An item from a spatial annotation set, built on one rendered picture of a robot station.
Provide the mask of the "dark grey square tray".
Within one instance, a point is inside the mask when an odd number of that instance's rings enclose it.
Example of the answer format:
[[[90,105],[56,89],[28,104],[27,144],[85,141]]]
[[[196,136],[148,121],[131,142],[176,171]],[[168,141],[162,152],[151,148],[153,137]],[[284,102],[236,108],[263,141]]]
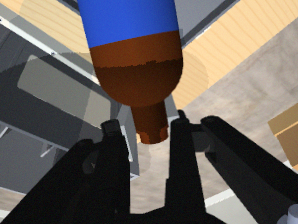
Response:
[[[77,0],[57,0],[80,17]],[[182,50],[240,0],[175,0]]]

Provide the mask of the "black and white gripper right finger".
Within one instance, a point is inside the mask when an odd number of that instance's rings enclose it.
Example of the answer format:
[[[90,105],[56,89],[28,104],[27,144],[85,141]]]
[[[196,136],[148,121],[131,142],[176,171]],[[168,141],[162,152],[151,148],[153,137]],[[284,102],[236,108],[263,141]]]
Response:
[[[172,93],[164,102],[170,150],[163,224],[209,224],[195,152],[205,153],[258,224],[298,224],[296,172],[220,117],[192,124]]]

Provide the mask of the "brown bottle with blue label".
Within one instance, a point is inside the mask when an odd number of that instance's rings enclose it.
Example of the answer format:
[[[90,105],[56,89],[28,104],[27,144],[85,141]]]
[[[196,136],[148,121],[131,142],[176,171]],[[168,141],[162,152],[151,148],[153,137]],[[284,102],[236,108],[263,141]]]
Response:
[[[96,78],[130,106],[143,144],[168,138],[166,99],[184,57],[175,0],[77,0]]]

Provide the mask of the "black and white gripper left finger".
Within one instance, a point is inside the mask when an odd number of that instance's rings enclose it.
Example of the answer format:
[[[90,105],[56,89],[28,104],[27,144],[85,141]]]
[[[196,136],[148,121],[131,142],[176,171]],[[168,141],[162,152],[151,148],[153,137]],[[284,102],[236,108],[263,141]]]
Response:
[[[115,213],[130,213],[137,134],[130,106],[100,126],[102,142],[75,143],[0,224],[114,224]]]

